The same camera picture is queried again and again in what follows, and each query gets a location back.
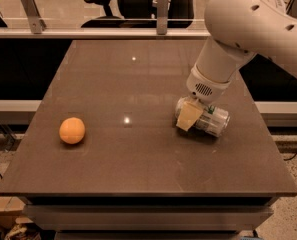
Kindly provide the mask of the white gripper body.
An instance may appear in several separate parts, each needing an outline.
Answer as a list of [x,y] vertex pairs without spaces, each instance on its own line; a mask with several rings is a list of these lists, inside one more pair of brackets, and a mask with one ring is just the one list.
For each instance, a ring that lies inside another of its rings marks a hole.
[[209,80],[199,72],[197,65],[192,67],[186,81],[189,93],[204,104],[211,104],[216,101],[229,85],[230,82],[217,83],[213,80]]

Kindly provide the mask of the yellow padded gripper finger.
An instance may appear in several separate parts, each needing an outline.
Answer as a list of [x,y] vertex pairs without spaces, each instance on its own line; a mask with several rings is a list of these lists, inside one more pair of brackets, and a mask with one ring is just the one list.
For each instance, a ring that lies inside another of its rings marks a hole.
[[181,99],[176,108],[176,126],[188,131],[200,118],[204,107],[197,100]]

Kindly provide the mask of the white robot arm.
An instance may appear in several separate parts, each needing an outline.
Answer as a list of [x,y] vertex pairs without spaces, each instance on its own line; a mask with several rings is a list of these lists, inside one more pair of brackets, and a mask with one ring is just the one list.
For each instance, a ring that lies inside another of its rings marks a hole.
[[283,0],[209,0],[205,25],[210,33],[187,79],[187,97],[176,107],[176,126],[220,136],[229,113],[213,105],[234,74],[257,54],[297,79],[297,19]]

